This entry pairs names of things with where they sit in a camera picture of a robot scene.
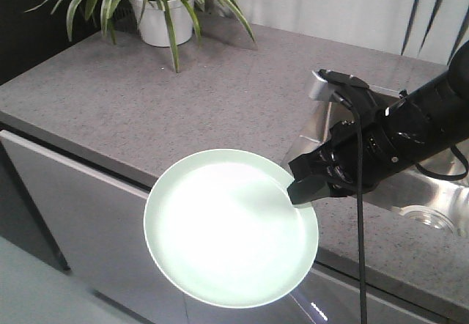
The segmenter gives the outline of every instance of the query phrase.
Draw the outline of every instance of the white flower pot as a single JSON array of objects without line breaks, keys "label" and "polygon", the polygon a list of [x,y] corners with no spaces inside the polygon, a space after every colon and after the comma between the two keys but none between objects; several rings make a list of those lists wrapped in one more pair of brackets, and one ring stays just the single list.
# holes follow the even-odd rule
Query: white flower pot
[{"label": "white flower pot", "polygon": [[[140,19],[142,0],[129,0],[137,21]],[[192,37],[192,18],[179,0],[169,0],[169,9],[173,21],[176,44],[187,42]],[[139,25],[142,40],[156,47],[169,47],[168,29],[164,11],[160,10],[155,1],[145,5],[144,15]]]}]

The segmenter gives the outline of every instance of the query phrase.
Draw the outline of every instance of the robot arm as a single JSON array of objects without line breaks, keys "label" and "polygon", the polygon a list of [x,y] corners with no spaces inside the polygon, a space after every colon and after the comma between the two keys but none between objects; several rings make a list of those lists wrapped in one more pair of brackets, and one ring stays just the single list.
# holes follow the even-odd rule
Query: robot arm
[{"label": "robot arm", "polygon": [[[330,139],[289,162],[295,180],[288,187],[294,205],[326,196],[357,192],[358,135],[363,137],[363,192],[409,166],[417,164],[431,177],[455,180],[469,164],[455,144],[469,138],[469,42],[456,53],[446,73],[387,106],[359,78],[321,70],[311,90],[323,100],[337,101],[354,116],[338,122]],[[418,162],[451,147],[466,173],[441,177]]]}]

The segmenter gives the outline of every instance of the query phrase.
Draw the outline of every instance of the white plate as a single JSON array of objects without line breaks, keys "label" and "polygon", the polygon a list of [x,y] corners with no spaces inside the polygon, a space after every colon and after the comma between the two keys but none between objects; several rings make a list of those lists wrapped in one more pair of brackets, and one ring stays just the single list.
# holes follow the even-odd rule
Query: white plate
[{"label": "white plate", "polygon": [[310,204],[293,207],[292,177],[240,150],[208,150],[158,179],[144,214],[148,249],[176,287],[215,306],[273,302],[306,276],[317,253]]}]

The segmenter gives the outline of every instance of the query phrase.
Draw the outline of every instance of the stainless steel sink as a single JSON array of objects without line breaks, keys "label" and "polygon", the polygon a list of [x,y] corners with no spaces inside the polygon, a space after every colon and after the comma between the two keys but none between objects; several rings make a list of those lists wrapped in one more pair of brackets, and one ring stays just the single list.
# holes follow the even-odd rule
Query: stainless steel sink
[{"label": "stainless steel sink", "polygon": [[[398,92],[372,86],[389,103],[398,98]],[[352,120],[351,114],[335,103],[315,101],[311,117],[286,154],[282,166],[305,152],[311,152],[328,138],[329,128],[342,119]],[[469,140],[457,145],[469,155]],[[449,150],[422,162],[427,169],[441,174],[464,171],[462,164]],[[404,217],[415,219],[435,229],[455,235],[469,235],[469,180],[447,182],[422,175],[409,168],[382,181],[373,191],[363,196],[365,202],[392,210]]]}]

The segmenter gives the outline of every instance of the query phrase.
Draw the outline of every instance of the granite countertop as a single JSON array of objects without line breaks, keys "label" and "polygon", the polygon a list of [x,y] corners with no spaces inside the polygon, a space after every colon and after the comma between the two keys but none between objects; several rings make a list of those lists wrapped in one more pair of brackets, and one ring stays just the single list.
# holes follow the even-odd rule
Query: granite countertop
[{"label": "granite countertop", "polygon": [[[99,34],[0,86],[0,122],[145,186],[200,150],[235,148],[280,163],[311,113],[310,70],[415,89],[442,65],[229,19],[202,20],[202,47],[167,49]],[[314,203],[317,260],[357,276],[355,200]],[[365,205],[368,283],[444,317],[469,317],[469,241]]]}]

